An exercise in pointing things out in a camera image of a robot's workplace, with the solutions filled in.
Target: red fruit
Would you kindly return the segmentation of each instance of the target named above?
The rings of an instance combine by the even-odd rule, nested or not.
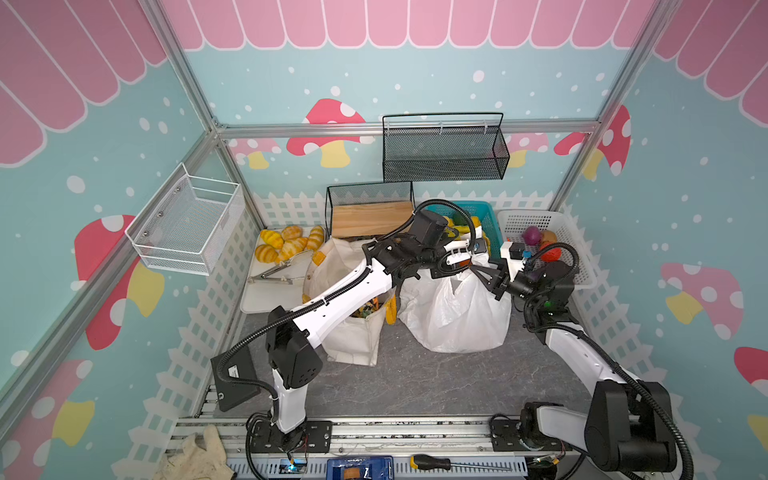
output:
[[[549,245],[552,242],[541,242],[541,246],[539,247],[539,251],[543,250],[544,247]],[[560,255],[562,255],[562,251],[559,248],[553,248],[552,250],[549,250],[547,253],[541,256],[541,259],[545,262],[554,262],[556,260],[560,260]]]

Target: white tray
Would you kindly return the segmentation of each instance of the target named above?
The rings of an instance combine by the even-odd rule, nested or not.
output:
[[[589,251],[576,226],[565,215],[546,210],[502,210],[498,212],[498,226],[506,241],[522,242],[523,232],[531,225],[535,225],[539,230],[553,231],[558,236],[558,242],[568,243],[578,252],[579,273],[574,277],[574,290],[597,286],[598,278],[594,274]],[[538,251],[536,246],[526,245],[525,249],[532,253]],[[571,255],[565,250],[563,250],[563,256],[565,262],[571,260]]]
[[[303,235],[308,237],[312,227],[302,227]],[[264,245],[264,240],[259,236],[257,247]],[[271,312],[277,306],[283,306],[285,310],[291,310],[300,305],[301,290],[304,284],[306,269],[312,261],[312,251],[302,252],[291,259],[291,266],[270,275],[271,278],[291,278],[293,285],[287,283],[273,283],[256,280],[253,283],[246,282],[243,298],[240,300],[240,309],[244,313]],[[261,273],[275,266],[275,263],[261,263],[251,255],[248,277],[259,276]]]

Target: wall-mounted basket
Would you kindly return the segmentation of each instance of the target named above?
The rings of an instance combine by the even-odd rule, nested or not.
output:
[[[210,275],[244,210],[239,184],[179,164],[125,234],[149,268]]]
[[[382,118],[385,182],[500,180],[509,163],[501,113]]]

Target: teal plastic basket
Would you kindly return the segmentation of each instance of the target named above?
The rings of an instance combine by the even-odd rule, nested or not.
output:
[[[493,208],[488,202],[481,202],[477,200],[449,200],[456,205],[459,205],[464,211],[466,211],[470,217],[477,217],[480,219],[482,225],[482,231],[491,241],[491,251],[488,252],[491,258],[502,257],[502,231],[498,228],[498,221],[496,221],[496,215],[493,213]],[[430,205],[427,210],[431,210],[438,215],[444,217],[453,218],[454,210],[442,205]]]

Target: white picket fence pattern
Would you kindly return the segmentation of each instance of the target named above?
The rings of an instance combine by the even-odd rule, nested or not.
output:
[[[578,215],[571,215],[573,205],[564,205],[561,212],[573,221],[578,227]],[[617,295],[618,286],[612,286],[608,282],[610,270],[600,268],[600,254],[592,253],[592,241],[584,238],[584,228],[580,228],[579,235],[587,247],[588,261],[594,268],[598,277],[598,284],[593,289],[575,290],[571,297],[572,304],[576,306],[579,316],[584,322],[584,328],[590,337],[597,340],[602,347],[624,368],[632,370],[636,375],[648,382],[664,382],[667,370],[654,366],[650,354],[654,348],[652,345],[644,345],[637,338],[637,332],[641,325],[632,323],[627,318],[629,305],[619,303]],[[701,428],[693,423],[686,422],[680,415],[680,405],[683,397],[670,392],[672,402],[672,416],[685,436],[694,457],[697,478],[717,480],[715,470],[720,466],[720,460],[701,451],[696,442],[696,437]],[[677,469],[671,473],[662,475],[664,480],[674,480],[680,477],[681,463],[677,462]]]
[[[250,215],[244,214],[216,268],[208,276],[205,290],[197,291],[197,307],[188,309],[190,323],[179,329],[178,348],[168,350],[170,365],[156,375],[160,384],[157,395],[144,400],[147,410],[144,423],[128,431],[133,442],[131,450],[125,458],[112,464],[112,472],[118,479],[152,478],[177,420],[191,414],[200,390],[207,389],[210,358],[238,308],[237,299],[248,275],[257,238],[256,224]]]
[[[415,197],[416,204],[430,198],[445,198],[447,200],[482,200],[489,202],[494,210],[526,209],[526,210],[547,210],[552,202],[553,192],[539,197],[538,192],[525,196],[521,191],[514,195],[507,195],[506,191],[499,195],[491,194],[490,191],[479,196],[474,191],[469,194],[462,194],[456,191],[453,194],[447,194],[441,190],[437,194],[431,194],[424,191]],[[298,197],[292,197],[288,193],[278,197],[275,194],[268,194],[262,198],[259,195],[253,195],[253,201],[256,203],[259,215],[268,227],[281,227],[286,225],[325,225],[326,223],[326,196],[320,192],[315,192],[314,196],[308,197],[301,192]]]

